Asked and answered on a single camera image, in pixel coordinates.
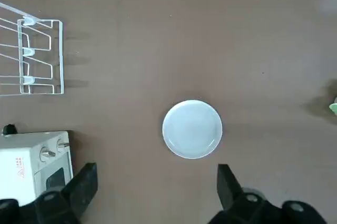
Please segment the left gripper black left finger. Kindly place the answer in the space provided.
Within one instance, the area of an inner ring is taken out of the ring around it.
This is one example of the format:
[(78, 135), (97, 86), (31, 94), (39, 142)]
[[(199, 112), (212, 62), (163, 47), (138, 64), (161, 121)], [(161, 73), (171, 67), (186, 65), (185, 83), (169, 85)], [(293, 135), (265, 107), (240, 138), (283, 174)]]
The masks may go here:
[(20, 206), (1, 200), (1, 223), (80, 223), (98, 190), (97, 164), (88, 162), (61, 190), (50, 190)]

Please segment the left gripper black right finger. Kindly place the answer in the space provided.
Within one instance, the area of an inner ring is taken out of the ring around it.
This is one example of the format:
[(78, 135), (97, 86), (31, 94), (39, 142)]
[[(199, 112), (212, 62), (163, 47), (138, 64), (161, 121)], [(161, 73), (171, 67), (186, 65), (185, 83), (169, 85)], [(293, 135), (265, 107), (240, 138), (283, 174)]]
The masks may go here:
[(310, 204), (288, 200), (281, 207), (254, 192), (245, 192), (229, 165), (217, 166), (217, 194), (223, 207), (209, 223), (326, 223)]

